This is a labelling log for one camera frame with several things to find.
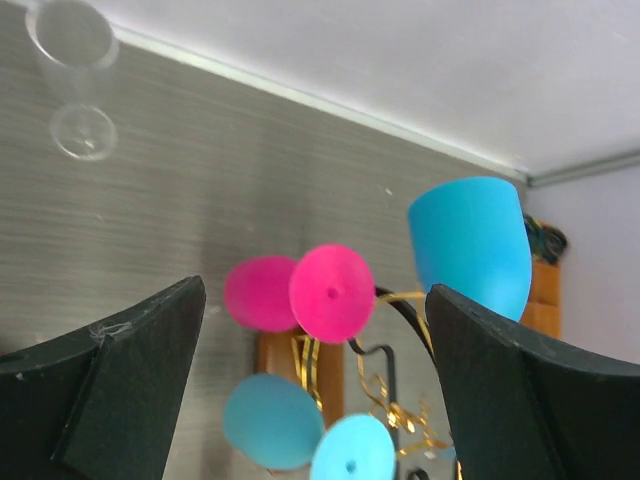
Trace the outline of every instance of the champagne flute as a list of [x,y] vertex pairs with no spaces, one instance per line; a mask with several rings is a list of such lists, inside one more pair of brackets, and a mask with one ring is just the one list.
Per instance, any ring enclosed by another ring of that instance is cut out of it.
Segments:
[[117,130],[99,105],[119,52],[111,25],[83,0],[41,0],[28,9],[26,26],[45,80],[64,102],[51,119],[53,140],[75,159],[107,158]]

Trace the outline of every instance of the magenta cup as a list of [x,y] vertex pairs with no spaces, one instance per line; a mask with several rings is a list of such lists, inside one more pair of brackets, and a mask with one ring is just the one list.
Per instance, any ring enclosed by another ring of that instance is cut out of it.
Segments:
[[307,334],[338,344],[358,335],[375,307],[373,274],[364,259],[343,245],[308,252],[289,285],[294,315]]
[[246,260],[231,271],[224,286],[227,310],[243,327],[284,332],[297,325],[289,302],[296,261],[268,256]]

